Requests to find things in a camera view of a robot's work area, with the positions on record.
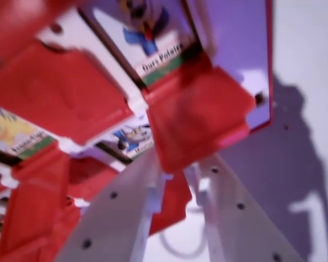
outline label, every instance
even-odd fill
[[[103,143],[115,152],[135,159],[154,146],[147,115],[127,121],[118,130],[105,135]]]
[[[0,151],[26,159],[53,141],[41,129],[0,108]]]

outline red flap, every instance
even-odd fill
[[[68,196],[91,201],[117,174],[116,170],[93,158],[71,159]]]
[[[7,59],[39,30],[80,0],[0,0],[0,59]]]
[[[0,69],[0,106],[79,145],[132,116],[80,51],[55,53],[37,41]]]
[[[12,190],[0,239],[0,257],[13,259],[48,243],[56,220],[65,206],[69,157],[56,148],[32,166],[17,169],[20,180]]]
[[[205,54],[149,87],[148,118],[161,165],[182,169],[249,134],[254,98]]]

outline white background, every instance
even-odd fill
[[[274,123],[221,155],[302,257],[328,262],[328,0],[274,1],[273,30]],[[192,206],[149,239],[144,261],[209,261]]]

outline yellow character illustration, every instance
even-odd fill
[[[0,108],[0,141],[13,146],[17,135],[28,135],[34,130],[34,126]]]

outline toy structure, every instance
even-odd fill
[[[212,261],[302,261],[214,155],[271,122],[271,1],[265,86],[207,2],[0,0],[0,261],[142,261],[189,184]]]

